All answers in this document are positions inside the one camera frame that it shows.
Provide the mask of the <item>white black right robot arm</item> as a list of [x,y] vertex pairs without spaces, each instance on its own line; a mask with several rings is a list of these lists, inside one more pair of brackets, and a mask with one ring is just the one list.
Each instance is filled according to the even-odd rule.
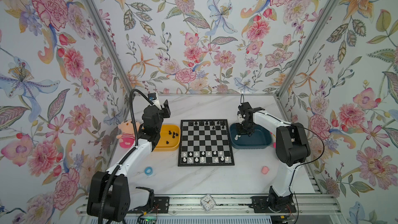
[[276,135],[276,155],[280,165],[268,195],[277,199],[292,196],[295,171],[311,154],[303,125],[285,122],[261,107],[251,107],[248,102],[238,106],[237,118],[234,137],[236,140],[252,136],[256,125]]

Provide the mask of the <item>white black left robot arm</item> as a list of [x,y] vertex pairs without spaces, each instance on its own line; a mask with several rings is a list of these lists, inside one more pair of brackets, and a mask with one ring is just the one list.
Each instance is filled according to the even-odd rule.
[[141,91],[133,89],[129,96],[131,119],[118,125],[121,134],[117,136],[126,154],[105,172],[96,172],[90,184],[87,214],[97,218],[99,224],[125,223],[130,210],[143,214],[154,209],[154,191],[146,187],[130,189],[128,173],[151,154],[161,138],[164,119],[170,118],[168,101],[160,103],[156,92],[143,95],[149,103],[144,109],[142,123],[135,120],[133,101]]

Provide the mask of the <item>teal plastic tray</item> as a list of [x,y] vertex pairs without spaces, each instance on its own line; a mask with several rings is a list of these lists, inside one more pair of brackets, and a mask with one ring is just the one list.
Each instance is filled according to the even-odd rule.
[[236,125],[237,123],[234,123],[229,127],[232,147],[235,149],[265,149],[273,142],[271,133],[260,125],[255,125],[252,136],[241,135],[236,140]]

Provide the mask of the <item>yellow plastic tray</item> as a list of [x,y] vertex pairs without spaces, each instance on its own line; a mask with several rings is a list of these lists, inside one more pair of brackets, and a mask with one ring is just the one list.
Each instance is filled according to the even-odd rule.
[[154,151],[175,151],[180,143],[180,127],[174,124],[164,124],[160,132],[160,140]]

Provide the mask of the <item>doll plush toy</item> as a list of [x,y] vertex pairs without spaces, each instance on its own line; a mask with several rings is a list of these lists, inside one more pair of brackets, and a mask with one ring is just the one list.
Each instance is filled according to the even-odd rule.
[[135,144],[136,138],[134,127],[138,131],[140,128],[140,123],[138,121],[133,123],[132,120],[126,120],[118,125],[121,134],[117,135],[117,139],[121,148],[128,149]]

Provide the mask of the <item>black white chessboard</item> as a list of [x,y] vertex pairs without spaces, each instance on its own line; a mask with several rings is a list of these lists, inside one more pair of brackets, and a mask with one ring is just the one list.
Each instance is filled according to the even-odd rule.
[[182,120],[180,130],[179,167],[235,165],[226,119]]

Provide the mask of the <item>pink small eraser toy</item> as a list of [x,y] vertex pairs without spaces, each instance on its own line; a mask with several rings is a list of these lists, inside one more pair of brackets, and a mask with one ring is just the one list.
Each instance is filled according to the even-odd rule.
[[261,169],[261,173],[264,174],[264,175],[266,175],[268,172],[269,172],[269,168],[266,167],[266,166],[264,166],[264,167]]

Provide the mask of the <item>small white desk clock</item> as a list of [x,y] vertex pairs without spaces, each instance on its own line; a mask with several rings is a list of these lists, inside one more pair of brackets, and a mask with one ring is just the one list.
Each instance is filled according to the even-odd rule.
[[216,205],[216,201],[210,194],[206,194],[201,200],[200,204],[203,207],[205,212],[211,211]]

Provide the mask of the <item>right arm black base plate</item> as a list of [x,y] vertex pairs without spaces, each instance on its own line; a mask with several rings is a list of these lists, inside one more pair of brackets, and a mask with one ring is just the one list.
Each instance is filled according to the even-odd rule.
[[293,195],[287,197],[253,196],[251,197],[251,208],[255,213],[296,213]]

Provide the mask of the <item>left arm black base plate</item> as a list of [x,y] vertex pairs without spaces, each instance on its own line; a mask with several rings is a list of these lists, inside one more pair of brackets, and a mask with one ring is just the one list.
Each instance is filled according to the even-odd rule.
[[170,197],[154,197],[152,203],[147,206],[141,206],[129,210],[128,214],[142,214],[144,212],[150,213],[152,211],[155,214],[168,214],[170,207]]

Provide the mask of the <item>aluminium front rail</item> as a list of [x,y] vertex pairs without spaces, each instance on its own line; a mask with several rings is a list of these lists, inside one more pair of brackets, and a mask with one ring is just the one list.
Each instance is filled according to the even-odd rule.
[[264,194],[204,194],[204,195],[157,195],[161,203],[147,215],[189,216],[189,215],[341,215],[341,208],[332,195],[296,194],[293,203],[280,211],[272,211],[266,203],[253,203],[253,197],[264,199]]

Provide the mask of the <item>aluminium frame corner post left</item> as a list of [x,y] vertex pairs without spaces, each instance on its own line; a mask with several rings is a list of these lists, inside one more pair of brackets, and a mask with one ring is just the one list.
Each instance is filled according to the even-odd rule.
[[119,55],[117,54],[117,50],[112,42],[111,37],[108,35],[106,24],[103,22],[94,0],[83,0],[83,2],[86,4],[87,11],[94,23],[94,26],[97,28],[98,35],[103,41],[103,44],[108,51],[111,60],[114,63],[114,66],[117,73],[119,74],[124,89],[127,91],[127,94],[129,94],[132,90],[130,81],[128,80],[126,72],[122,67]]

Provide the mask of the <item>aluminium frame corner post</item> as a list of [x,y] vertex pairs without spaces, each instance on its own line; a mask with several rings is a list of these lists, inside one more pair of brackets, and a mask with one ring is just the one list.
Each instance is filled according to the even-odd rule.
[[126,72],[122,67],[119,55],[117,54],[117,50],[112,42],[111,37],[108,35],[106,24],[103,22],[94,0],[83,0],[83,2],[86,4],[87,11],[94,23],[94,26],[97,28],[98,35],[103,41],[103,44],[108,51],[111,60],[114,63],[114,66],[117,73],[119,74],[124,89],[127,91],[127,94],[129,94],[132,90],[130,81],[128,80]]
[[313,44],[316,42],[318,36],[320,35],[320,32],[326,26],[326,23],[328,22],[330,15],[332,14],[335,7],[337,6],[337,4],[338,4],[337,1],[338,0],[328,0],[326,2],[323,13],[320,15],[320,17],[316,21],[314,27],[311,29],[311,32],[309,33],[307,41],[304,43],[303,48],[298,53],[298,56],[295,59],[295,62],[293,63],[291,70],[287,74],[287,77],[286,77],[284,83],[279,88],[278,93],[276,94],[276,96],[279,100],[282,98],[282,96],[284,94],[287,93],[288,88],[295,77],[295,74],[299,70],[299,68],[300,68],[301,64],[303,63],[304,59],[306,58],[308,52],[311,50]]

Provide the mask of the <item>aluminium frame corner post right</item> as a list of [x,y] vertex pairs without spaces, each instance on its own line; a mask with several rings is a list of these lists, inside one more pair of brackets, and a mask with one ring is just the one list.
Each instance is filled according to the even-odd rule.
[[335,7],[337,6],[337,4],[338,4],[337,1],[338,0],[328,0],[326,2],[323,13],[320,15],[320,17],[316,21],[314,27],[311,29],[311,32],[309,33],[307,41],[304,43],[303,48],[298,53],[298,56],[295,59],[295,62],[293,63],[291,70],[287,74],[287,77],[286,77],[284,83],[279,88],[278,93],[276,94],[276,96],[279,100],[282,98],[282,96],[284,94],[287,93],[288,88],[295,77],[295,74],[299,70],[299,68],[300,68],[301,64],[303,63],[304,59],[306,58],[308,52],[311,50],[313,44],[316,42],[318,36],[320,35],[320,32],[326,26],[326,23],[328,22],[330,15],[332,14]]

